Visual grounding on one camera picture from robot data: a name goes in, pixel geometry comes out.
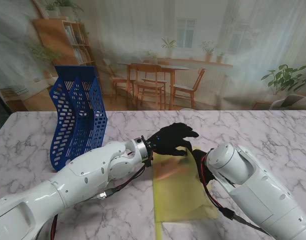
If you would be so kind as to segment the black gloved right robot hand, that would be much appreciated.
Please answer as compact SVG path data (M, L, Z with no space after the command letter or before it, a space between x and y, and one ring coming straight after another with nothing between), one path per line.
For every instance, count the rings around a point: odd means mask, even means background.
M192 156L195 160L197 172L200 178L202 177L202 174L206 175L206 172L208 170L206 165L207 155L208 155L207 152L202 151L200 149L194 149L192 151Z

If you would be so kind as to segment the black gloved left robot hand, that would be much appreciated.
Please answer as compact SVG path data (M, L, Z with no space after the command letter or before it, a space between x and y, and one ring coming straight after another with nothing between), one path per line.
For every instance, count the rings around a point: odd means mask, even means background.
M184 147L190 152L192 145L185 138L197 138L199 134L193 128L182 122L173 123L161 128L158 132L149 137L146 142L151 151L159 155L186 156L186 150L179 150Z

